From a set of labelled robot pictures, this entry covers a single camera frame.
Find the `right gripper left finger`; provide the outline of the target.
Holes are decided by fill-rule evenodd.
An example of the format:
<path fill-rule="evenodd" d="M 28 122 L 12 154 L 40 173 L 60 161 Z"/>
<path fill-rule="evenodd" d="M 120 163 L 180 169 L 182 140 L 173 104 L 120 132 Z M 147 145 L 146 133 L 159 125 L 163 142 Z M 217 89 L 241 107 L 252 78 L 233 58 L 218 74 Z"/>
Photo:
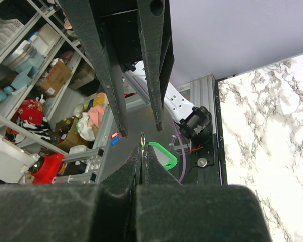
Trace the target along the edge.
<path fill-rule="evenodd" d="M 98 184 L 0 185 L 0 241 L 125 241 L 140 159 Z"/>

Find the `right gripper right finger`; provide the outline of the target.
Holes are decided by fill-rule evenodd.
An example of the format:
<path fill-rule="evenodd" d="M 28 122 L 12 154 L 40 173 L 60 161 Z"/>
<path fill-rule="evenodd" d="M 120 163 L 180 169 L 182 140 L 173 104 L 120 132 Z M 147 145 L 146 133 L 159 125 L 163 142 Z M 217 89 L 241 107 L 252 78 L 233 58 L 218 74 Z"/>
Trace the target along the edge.
<path fill-rule="evenodd" d="M 183 185 L 137 146 L 138 241 L 271 241 L 259 202 L 240 185 Z"/>

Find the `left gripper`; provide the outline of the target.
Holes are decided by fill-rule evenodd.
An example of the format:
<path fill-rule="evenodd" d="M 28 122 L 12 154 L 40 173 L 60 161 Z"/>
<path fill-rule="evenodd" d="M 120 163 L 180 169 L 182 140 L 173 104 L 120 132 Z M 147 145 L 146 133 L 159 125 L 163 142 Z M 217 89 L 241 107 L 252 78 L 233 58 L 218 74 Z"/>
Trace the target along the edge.
<path fill-rule="evenodd" d="M 173 64 L 170 1 L 60 1 L 107 95 L 118 131 L 128 136 L 122 70 L 142 60 L 157 131 Z"/>

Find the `metal keyring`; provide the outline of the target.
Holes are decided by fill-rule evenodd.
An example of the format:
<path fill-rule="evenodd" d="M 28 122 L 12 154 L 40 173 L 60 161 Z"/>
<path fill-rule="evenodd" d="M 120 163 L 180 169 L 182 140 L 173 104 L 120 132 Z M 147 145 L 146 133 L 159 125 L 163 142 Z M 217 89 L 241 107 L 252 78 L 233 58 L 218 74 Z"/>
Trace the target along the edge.
<path fill-rule="evenodd" d="M 144 132 L 141 132 L 141 134 L 140 134 L 140 145 L 141 145 L 142 149 L 144 149 L 146 146 L 146 139 L 145 139 Z"/>

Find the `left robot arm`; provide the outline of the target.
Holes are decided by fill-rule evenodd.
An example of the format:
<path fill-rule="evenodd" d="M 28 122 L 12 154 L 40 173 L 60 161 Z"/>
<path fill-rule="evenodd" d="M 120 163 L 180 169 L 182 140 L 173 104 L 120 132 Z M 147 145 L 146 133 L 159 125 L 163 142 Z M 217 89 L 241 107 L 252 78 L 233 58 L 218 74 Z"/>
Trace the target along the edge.
<path fill-rule="evenodd" d="M 173 39 L 169 1 L 60 1 L 86 56 L 96 71 L 120 134 L 128 136 L 122 77 L 134 62 L 143 63 L 158 131 L 163 110 L 186 138 L 202 144 L 211 132 L 211 114 L 184 98 L 170 83 Z"/>

